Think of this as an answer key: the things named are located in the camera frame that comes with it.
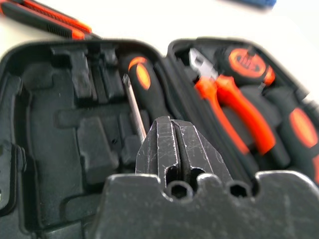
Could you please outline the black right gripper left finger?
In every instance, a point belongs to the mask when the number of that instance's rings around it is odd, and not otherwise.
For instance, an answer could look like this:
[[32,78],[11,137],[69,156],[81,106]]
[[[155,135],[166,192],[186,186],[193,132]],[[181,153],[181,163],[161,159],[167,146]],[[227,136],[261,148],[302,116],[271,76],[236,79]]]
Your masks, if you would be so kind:
[[154,174],[160,180],[177,176],[177,141],[169,116],[154,120],[137,157],[135,173]]

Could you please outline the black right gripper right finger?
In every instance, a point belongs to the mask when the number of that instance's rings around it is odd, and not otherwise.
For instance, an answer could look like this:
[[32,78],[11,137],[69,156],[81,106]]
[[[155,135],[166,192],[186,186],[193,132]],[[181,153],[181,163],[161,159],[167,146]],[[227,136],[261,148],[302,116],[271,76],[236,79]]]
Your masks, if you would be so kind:
[[181,172],[186,181],[201,173],[216,175],[220,181],[232,181],[221,154],[196,129],[182,120],[172,120],[181,153]]

